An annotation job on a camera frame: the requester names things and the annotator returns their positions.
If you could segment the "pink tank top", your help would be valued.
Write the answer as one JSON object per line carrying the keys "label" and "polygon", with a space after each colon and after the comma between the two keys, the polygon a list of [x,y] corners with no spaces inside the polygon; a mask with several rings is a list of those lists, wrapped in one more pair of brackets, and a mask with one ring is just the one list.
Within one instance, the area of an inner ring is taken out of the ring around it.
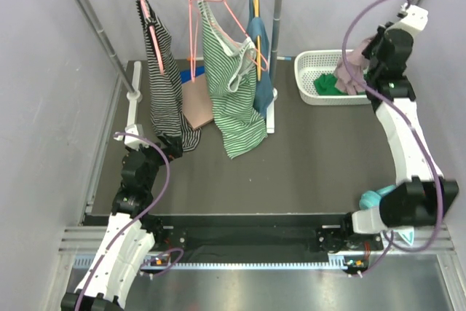
{"label": "pink tank top", "polygon": [[372,36],[365,38],[358,46],[347,54],[347,65],[343,58],[339,60],[333,72],[336,77],[335,88],[343,94],[358,95],[364,89],[355,79],[364,80],[364,72],[368,68],[369,60],[363,56],[364,49],[370,44]]}

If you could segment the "yellow hanger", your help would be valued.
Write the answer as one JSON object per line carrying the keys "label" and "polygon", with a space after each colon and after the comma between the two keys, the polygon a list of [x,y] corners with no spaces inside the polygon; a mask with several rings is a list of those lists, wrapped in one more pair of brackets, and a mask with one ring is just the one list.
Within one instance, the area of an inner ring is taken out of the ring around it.
{"label": "yellow hanger", "polygon": [[[260,7],[259,7],[259,0],[253,0],[253,12],[254,18],[257,18],[260,15]],[[257,56],[256,56],[256,65],[257,65],[257,80],[261,81],[261,37],[258,34],[256,36],[256,49],[257,49]]]}

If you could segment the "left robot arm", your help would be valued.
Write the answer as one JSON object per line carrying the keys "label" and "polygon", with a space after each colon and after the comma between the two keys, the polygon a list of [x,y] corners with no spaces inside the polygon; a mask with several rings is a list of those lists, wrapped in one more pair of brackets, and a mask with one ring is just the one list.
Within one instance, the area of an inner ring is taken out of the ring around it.
{"label": "left robot arm", "polygon": [[164,244],[162,223],[149,219],[161,198],[153,196],[152,187],[159,169],[182,156],[181,139],[136,140],[122,159],[120,185],[98,252],[75,290],[63,296],[61,310],[123,310],[146,255]]}

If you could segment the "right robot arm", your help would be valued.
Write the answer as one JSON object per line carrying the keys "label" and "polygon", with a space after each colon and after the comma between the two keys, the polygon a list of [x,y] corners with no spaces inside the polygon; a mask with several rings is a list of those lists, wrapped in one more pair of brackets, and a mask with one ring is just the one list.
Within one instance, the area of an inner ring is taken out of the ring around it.
{"label": "right robot arm", "polygon": [[404,74],[413,46],[412,34],[387,23],[362,52],[369,61],[366,95],[387,136],[395,188],[374,207],[346,215],[339,238],[350,250],[367,235],[388,229],[436,227],[459,193],[458,183],[443,177],[422,135],[416,95]]}

